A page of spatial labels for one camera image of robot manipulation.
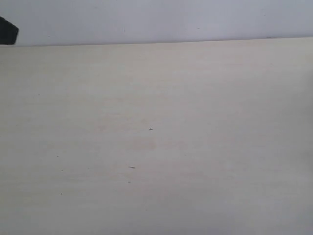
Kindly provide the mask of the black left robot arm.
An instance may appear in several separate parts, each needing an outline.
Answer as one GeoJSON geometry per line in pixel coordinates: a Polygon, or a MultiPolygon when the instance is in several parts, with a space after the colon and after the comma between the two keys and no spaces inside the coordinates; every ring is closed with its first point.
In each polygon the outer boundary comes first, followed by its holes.
{"type": "Polygon", "coordinates": [[[19,33],[19,28],[0,17],[0,45],[14,45],[19,33]]]}

